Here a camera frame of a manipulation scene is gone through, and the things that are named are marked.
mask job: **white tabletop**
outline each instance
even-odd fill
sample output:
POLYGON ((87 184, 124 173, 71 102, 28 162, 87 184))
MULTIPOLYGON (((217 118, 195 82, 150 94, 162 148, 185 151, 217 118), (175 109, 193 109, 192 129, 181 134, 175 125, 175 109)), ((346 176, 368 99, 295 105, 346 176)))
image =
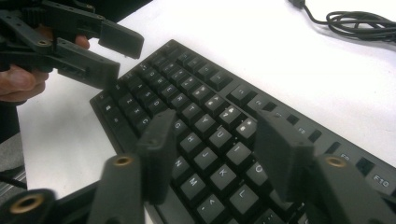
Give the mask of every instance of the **white tabletop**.
MULTIPOLYGON (((306 4, 318 20, 364 10, 396 21, 390 0, 306 4)), ((396 167, 395 45, 339 37, 287 0, 154 0, 120 24, 145 37, 141 60, 175 39, 396 167)), ((91 43, 121 75, 141 61, 91 43)), ((89 104, 98 92, 52 73, 19 106, 29 189, 61 198, 98 180, 115 155, 89 104)))

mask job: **black keyboard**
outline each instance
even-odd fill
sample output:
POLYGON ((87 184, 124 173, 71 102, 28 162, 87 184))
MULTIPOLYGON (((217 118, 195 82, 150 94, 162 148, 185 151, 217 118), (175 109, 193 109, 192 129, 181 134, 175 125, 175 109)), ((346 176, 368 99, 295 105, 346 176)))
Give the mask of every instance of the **black keyboard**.
POLYGON ((373 189, 396 198, 394 167, 175 40, 91 105, 117 153, 134 151, 154 115, 177 111, 172 183, 164 204, 147 206, 158 223, 308 223, 304 204, 282 203, 255 158, 258 110, 283 117, 316 155, 352 162, 373 189))

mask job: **black cable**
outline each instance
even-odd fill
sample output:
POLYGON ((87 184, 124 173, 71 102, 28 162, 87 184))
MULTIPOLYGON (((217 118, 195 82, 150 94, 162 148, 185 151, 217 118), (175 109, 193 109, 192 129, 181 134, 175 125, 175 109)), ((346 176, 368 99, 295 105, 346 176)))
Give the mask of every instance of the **black cable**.
POLYGON ((320 25, 327 25, 338 35, 364 41, 396 42, 396 22, 370 12, 335 11, 318 21, 305 5, 305 0, 290 0, 294 6, 303 8, 309 19, 320 25))

